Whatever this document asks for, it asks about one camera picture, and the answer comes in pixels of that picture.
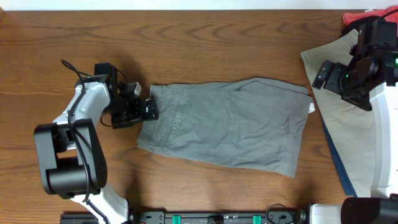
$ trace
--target folded gray fabric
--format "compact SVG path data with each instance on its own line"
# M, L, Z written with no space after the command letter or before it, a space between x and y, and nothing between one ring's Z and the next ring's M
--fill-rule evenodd
M353 58L349 50L357 42L358 32L353 30L330 44L302 52L310 82L325 60L348 65ZM370 197L376 150L373 112L361 110L328 90L313 88L313 94L357 196Z
M253 78L151 86L159 110L138 146L153 153L294 177L313 102L305 87Z

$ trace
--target wooden table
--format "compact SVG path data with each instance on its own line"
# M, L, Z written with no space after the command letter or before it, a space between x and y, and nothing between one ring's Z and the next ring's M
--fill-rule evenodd
M47 195L33 130L52 122L74 94L76 75L60 59L93 73L111 62L151 84L275 78L310 89L300 52L340 36L343 11L4 12L0 22L0 222L58 223L85 211ZM108 181L138 210L264 211L341 203L319 110L308 116L294 179L151 154L136 147L141 124L96 131Z

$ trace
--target beige cloth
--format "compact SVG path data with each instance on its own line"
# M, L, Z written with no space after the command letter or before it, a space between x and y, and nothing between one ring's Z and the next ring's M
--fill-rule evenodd
M351 46L358 41L356 30L321 47L301 53L312 83L325 60L348 65ZM373 112L353 106L329 90L312 88L330 136L359 197L370 197L373 182L376 136Z

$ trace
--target cable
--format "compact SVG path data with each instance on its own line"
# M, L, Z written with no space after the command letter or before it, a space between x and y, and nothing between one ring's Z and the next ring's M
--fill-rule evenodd
M100 123L101 123L103 126L111 127L111 128L112 128L112 125L105 124L105 123L102 121L102 117L103 117L104 115L106 115L106 113L101 114L101 118L99 119Z
M77 105L79 104L80 100L83 98L83 95L86 93L86 85L83 82L83 79L80 75L80 72L69 62L67 62L64 59L61 59L61 63L66 66L67 68L69 68L70 70L76 72L77 76L79 77L80 83L81 83L81 93L78 96L78 98L76 99L76 101L73 103L72 107L70 108L70 110L68 111L68 125L69 125L69 130L70 133L72 134L72 138L75 140L75 144L76 144L76 148L77 151L80 154L81 160L83 161L83 167L85 169L85 174L86 174L86 196L83 199L83 203L86 202L88 200L88 197L90 196L90 171L89 171L89 167L87 164L87 160L86 157L84 155L83 149L81 148L80 142L77 138L77 135L79 135L79 137L82 138L82 140L85 142L85 144L87 145L87 147L90 148L90 145L87 143L87 140L84 138L84 136L74 127L73 123L72 123L72 117L74 116L74 112L76 110Z
M387 16L390 16L391 14L396 13L396 12L398 12L398 9L394 9L393 11L390 11L390 12L388 12L388 13L382 15L381 17L379 17L379 18L376 19L376 20L378 21L378 20L384 19L384 18L386 18Z
M116 69L120 74L122 74L122 76L124 77L124 81L126 81L126 85L129 84L129 80L127 79L127 77L124 75L124 73L118 69Z
M267 218L267 220L268 220L269 222L271 222L272 224L276 224L276 223L274 223L274 222L268 217L268 211L269 211L273 206L276 206L276 205L279 205L279 206L282 206L282 207L286 208L285 205L282 205L281 203L275 203L275 204L271 205L271 206L267 209L267 211L266 211L266 218ZM293 215L290 211L288 211L287 208L286 208L286 212L289 213L289 215L292 216L292 219L294 219L294 215Z

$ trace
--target red fabric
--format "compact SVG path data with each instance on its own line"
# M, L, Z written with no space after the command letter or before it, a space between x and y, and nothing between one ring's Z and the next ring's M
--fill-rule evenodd
M362 13L344 13L343 21L346 25L354 22L355 20L368 17L368 16L382 16L390 11L398 9L398 6L391 6L388 9L381 10L373 10L371 12L362 12ZM388 22L396 22L398 24L398 12L391 14L385 18Z

